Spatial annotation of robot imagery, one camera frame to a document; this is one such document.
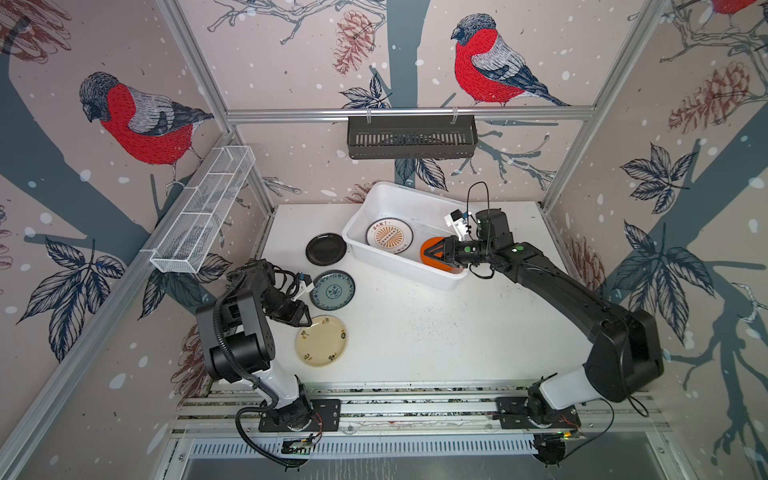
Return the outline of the green blue floral plate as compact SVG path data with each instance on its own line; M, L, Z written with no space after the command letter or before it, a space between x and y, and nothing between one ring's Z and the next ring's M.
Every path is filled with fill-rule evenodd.
M353 277L342 270L329 270L313 281L312 304L323 311L335 311L348 305L356 293Z

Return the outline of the cream yellow plate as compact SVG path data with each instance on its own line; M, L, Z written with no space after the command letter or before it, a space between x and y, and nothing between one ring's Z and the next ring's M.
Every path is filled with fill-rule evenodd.
M348 341L348 329L343 321L331 315L312 319L309 327L303 327L295 341L299 360L310 367L325 367L340 359Z

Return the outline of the white plate orange sunburst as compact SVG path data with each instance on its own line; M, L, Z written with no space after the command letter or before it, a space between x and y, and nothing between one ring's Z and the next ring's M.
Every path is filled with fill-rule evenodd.
M412 245L414 234L406 222L388 217L373 222L366 230L365 239L371 247L398 255Z

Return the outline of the black glossy plate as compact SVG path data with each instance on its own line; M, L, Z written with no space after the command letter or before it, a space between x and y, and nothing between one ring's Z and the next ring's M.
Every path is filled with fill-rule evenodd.
M347 244L336 233L323 233L313 237L305 248L307 260L316 266L331 266L340 262L347 253Z

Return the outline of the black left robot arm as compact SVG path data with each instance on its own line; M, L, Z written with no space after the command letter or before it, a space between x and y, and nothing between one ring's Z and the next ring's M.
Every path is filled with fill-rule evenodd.
M226 274L222 295L196 311L204 366L208 376L230 384L246 381L263 396L258 405L240 408L236 431L253 451L298 471L306 462L281 458L259 446L242 424L246 414L260 414L277 425L302 430L317 419L300 379L286 373L276 360L269 320L294 328L312 325L300 296L313 290L308 274L282 269L265 259L251 259Z

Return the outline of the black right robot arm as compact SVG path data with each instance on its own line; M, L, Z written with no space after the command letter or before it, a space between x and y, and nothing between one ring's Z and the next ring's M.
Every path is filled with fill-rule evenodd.
M451 268L486 264L493 273L534 292L570 320L590 341L586 362L534 383L526 402L529 421L546 428L577 403L620 403L664 373L655 318L601 298L527 242L515 241L500 209L477 213L476 233L456 233L424 247L424 257Z

